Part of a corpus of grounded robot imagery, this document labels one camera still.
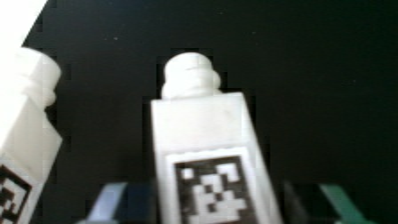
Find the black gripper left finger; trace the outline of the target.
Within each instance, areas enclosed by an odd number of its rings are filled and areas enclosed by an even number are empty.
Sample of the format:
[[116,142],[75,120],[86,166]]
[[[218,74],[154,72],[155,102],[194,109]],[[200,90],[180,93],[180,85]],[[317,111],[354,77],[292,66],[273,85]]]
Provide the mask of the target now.
[[154,185],[114,182],[104,186],[88,217],[77,224],[155,224]]

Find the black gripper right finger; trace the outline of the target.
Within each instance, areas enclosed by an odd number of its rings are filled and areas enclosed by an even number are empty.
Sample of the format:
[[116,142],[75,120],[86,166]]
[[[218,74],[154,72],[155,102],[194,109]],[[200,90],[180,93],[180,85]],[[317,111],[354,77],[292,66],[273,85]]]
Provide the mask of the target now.
[[283,214],[287,224],[379,224],[367,218],[337,184],[287,182]]

